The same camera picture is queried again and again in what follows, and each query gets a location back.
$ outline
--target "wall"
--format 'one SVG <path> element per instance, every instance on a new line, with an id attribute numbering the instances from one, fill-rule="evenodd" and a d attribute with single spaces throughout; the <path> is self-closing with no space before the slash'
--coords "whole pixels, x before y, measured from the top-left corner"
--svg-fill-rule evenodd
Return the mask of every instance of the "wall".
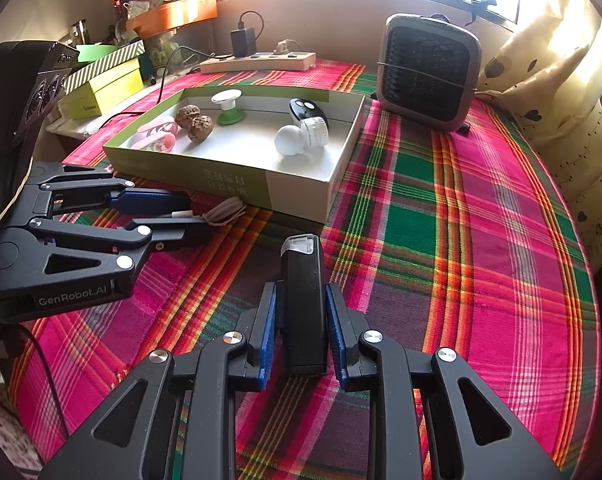
<path id="1" fill-rule="evenodd" d="M 220 0 L 214 20 L 216 51 L 232 51 L 230 31 L 244 10 L 263 15 L 266 28 L 258 40 L 259 50 L 273 50 L 287 38 L 297 40 L 303 50 L 323 59 L 338 59 L 374 67 L 379 59 L 386 19 L 396 12 L 429 16 L 445 14 L 452 23 L 465 27 L 471 16 L 462 10 L 429 0 Z M 257 16 L 246 16 L 249 27 L 260 29 Z M 509 30 L 478 18 L 467 27 L 481 42 L 483 67 L 508 40 Z"/>
<path id="2" fill-rule="evenodd" d="M 110 0 L 10 0 L 0 14 L 0 43 L 60 40 L 83 18 L 92 41 L 103 40 L 114 22 Z"/>

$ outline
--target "orange box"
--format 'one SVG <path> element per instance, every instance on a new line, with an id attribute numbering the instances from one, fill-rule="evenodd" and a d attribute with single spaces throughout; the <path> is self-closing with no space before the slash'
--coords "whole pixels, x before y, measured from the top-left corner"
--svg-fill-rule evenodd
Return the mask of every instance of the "orange box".
<path id="1" fill-rule="evenodd" d="M 126 29 L 146 40 L 166 30 L 217 16 L 216 0 L 177 0 L 128 20 Z"/>

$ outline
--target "space heater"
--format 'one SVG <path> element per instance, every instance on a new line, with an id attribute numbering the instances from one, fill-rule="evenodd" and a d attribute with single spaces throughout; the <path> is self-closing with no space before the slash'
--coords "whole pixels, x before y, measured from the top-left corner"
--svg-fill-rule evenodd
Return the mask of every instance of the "space heater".
<path id="1" fill-rule="evenodd" d="M 471 32 L 415 14 L 385 25 L 376 95 L 383 107 L 437 130 L 463 126 L 481 65 Z"/>

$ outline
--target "green base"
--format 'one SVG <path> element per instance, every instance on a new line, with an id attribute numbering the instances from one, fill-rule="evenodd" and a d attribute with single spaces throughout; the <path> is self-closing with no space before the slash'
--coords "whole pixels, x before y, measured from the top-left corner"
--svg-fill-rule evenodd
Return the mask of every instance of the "green base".
<path id="1" fill-rule="evenodd" d="M 232 108 L 232 110 L 226 110 L 222 112 L 217 118 L 216 122 L 219 124 L 234 124 L 244 120 L 245 112 L 238 108 Z"/>

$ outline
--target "table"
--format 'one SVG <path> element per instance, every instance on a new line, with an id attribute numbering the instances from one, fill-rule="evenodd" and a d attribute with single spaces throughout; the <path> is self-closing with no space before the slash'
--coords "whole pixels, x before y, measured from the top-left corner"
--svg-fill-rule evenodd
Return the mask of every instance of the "table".
<path id="1" fill-rule="evenodd" d="M 321 61 L 305 73 L 194 74 L 164 96 L 215 84 L 371 92 L 375 78 L 361 65 Z M 154 102 L 156 93 L 132 108 Z M 108 165 L 102 144 L 131 120 L 112 121 L 67 161 Z M 590 272 L 556 186 L 511 121 L 477 100 L 468 120 L 468 136 L 441 134 L 373 102 L 325 226 L 249 207 L 205 246 L 153 254 L 132 298 L 37 321 L 70 430 L 153 349 L 187 352 L 231 329 L 258 305 L 263 283 L 277 279 L 284 239 L 315 232 L 348 306 L 409 348 L 455 348 L 568 478 L 600 377 Z M 220 202 L 191 195 L 196 212 Z M 126 221 L 112 211 L 69 220 Z M 286 380 L 279 359 L 265 392 L 238 399 L 242 478 L 365 478 L 366 394 L 339 390 L 333 374 Z M 13 377 L 19 415 L 47 459 L 62 438 L 31 348 Z"/>

